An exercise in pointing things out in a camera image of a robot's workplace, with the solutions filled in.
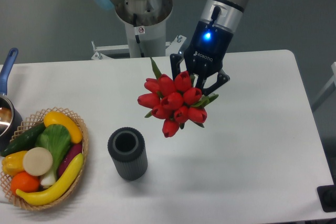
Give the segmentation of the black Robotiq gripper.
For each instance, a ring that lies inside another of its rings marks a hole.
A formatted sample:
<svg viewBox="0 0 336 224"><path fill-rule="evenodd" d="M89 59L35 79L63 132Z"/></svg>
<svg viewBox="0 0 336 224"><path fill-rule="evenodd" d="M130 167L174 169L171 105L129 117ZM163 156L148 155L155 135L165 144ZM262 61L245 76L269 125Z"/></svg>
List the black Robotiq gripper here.
<svg viewBox="0 0 336 224"><path fill-rule="evenodd" d="M181 73L181 62L185 60L189 73L197 74L195 87L203 95L210 95L230 80L223 67L223 58L231 42L233 34L218 27L199 21L190 45L181 54L170 54L172 77ZM217 73L216 81L205 88L207 77Z"/></svg>

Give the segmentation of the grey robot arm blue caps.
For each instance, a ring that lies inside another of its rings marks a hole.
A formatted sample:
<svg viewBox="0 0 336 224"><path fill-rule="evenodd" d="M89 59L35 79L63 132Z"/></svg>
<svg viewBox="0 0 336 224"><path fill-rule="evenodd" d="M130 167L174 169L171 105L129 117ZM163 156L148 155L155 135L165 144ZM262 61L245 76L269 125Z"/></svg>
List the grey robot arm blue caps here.
<svg viewBox="0 0 336 224"><path fill-rule="evenodd" d="M172 0L94 0L101 8L114 9L124 23L132 58L156 57L166 51L166 21ZM171 54L172 75L185 62L197 76L196 87L209 95L224 85L229 76L223 58L249 0L207 0L193 37L182 54Z"/></svg>

